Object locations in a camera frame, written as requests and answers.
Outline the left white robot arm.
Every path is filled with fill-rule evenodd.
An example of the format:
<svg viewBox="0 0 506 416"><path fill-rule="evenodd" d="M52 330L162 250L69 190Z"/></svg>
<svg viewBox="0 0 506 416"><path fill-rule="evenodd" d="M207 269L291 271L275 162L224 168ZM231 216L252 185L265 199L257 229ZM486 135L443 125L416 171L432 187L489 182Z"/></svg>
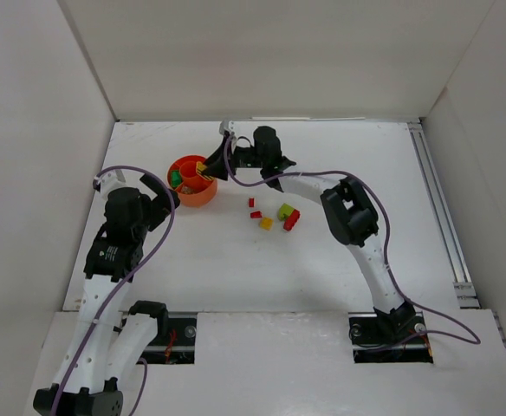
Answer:
<svg viewBox="0 0 506 416"><path fill-rule="evenodd" d="M40 415L120 415L121 386L146 346L165 334L168 312L162 302L138 301L123 318L120 306L134 275L150 260L149 232L173 223L179 201L156 176L144 172L148 196L126 185L119 171L104 172L94 188L105 198L105 221L94 236L84 265L84 284L75 331L48 388L36 391Z"/></svg>

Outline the lime green lego brick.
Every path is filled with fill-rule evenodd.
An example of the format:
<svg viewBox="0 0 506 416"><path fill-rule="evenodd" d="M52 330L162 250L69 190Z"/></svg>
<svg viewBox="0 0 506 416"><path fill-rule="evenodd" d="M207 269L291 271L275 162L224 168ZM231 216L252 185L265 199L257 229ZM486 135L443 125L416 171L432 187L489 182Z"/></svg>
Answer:
<svg viewBox="0 0 506 416"><path fill-rule="evenodd" d="M291 216L291 214L294 212L295 208L288 204L282 204L281 207L278 209L277 217L280 221L285 221L287 218Z"/></svg>

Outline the yellow striped lego brick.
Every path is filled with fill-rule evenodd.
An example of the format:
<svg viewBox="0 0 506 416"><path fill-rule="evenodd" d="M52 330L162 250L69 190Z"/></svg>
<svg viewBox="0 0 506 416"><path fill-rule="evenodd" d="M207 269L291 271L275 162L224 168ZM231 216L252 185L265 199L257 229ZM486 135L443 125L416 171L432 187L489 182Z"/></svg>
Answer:
<svg viewBox="0 0 506 416"><path fill-rule="evenodd" d="M206 169L206 166L202 162L196 163L196 173L197 175L203 177L204 176L204 170Z"/></svg>

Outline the small yellow lego brick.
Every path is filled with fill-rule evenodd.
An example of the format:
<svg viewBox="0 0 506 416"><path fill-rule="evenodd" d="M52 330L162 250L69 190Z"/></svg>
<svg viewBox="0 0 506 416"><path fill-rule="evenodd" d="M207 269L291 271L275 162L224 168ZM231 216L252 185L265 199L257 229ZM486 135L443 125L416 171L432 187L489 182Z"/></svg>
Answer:
<svg viewBox="0 0 506 416"><path fill-rule="evenodd" d="M263 217L260 220L260 227L266 231L270 231L273 227L274 220L272 218Z"/></svg>

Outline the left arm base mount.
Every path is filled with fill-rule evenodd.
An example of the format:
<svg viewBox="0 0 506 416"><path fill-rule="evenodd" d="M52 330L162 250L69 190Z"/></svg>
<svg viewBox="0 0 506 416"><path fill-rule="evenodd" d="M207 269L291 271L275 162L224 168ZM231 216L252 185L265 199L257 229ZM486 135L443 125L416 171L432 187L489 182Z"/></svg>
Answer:
<svg viewBox="0 0 506 416"><path fill-rule="evenodd" d="M137 312L159 318L160 332L150 341L141 358L153 365L187 365L195 361L198 315L193 313L172 313L163 303L137 302L122 315L114 332L119 334L126 326L127 318Z"/></svg>

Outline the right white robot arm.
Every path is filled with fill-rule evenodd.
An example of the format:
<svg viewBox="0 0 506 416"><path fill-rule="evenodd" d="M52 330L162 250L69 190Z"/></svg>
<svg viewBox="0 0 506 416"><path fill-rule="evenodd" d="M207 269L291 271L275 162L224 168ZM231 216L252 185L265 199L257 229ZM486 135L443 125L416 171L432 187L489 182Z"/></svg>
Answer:
<svg viewBox="0 0 506 416"><path fill-rule="evenodd" d="M219 132L222 142L205 161L204 173L237 182L239 168L256 168L263 178L259 185L320 205L330 233L350 251L367 282L381 337L375 344L383 348L407 343L414 330L416 311L390 275L379 238L379 214L374 206L378 199L374 192L351 173L297 170L296 163L283 155L273 127L258 127L247 147L237 144L230 122L222 122Z"/></svg>

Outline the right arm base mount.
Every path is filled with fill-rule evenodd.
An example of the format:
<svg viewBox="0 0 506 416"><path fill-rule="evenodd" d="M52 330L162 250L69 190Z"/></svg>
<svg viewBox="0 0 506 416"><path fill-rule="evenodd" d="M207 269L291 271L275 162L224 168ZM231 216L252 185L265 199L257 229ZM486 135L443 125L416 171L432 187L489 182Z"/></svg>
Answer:
<svg viewBox="0 0 506 416"><path fill-rule="evenodd" d="M425 320L421 312L396 335L384 332L375 313L351 313L348 315L348 323L355 364L433 363L426 335L405 341L408 336L425 331Z"/></svg>

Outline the orange round divided container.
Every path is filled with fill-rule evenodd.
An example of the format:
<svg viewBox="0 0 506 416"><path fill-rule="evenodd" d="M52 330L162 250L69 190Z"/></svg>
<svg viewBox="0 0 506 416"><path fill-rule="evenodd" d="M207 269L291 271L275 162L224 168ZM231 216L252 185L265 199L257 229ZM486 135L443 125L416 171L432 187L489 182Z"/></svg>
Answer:
<svg viewBox="0 0 506 416"><path fill-rule="evenodd" d="M167 180L169 186L178 194L180 204L190 208L200 208L209 204L217 194L217 181L214 178L199 176L196 173L196 163L206 160L206 157L200 155L187 155L174 161L167 171ZM171 186L170 172L179 171L183 183L177 188ZM184 194L180 190L183 186L192 188L194 194Z"/></svg>

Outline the green lego plate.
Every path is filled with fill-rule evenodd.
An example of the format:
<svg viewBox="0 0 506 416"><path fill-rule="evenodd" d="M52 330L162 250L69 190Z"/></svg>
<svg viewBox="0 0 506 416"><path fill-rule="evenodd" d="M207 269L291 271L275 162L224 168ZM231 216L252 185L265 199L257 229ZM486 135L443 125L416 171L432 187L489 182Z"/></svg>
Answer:
<svg viewBox="0 0 506 416"><path fill-rule="evenodd" d="M171 186L173 188L177 188L183 183L182 177L177 170L173 170L170 172L170 180L171 180Z"/></svg>

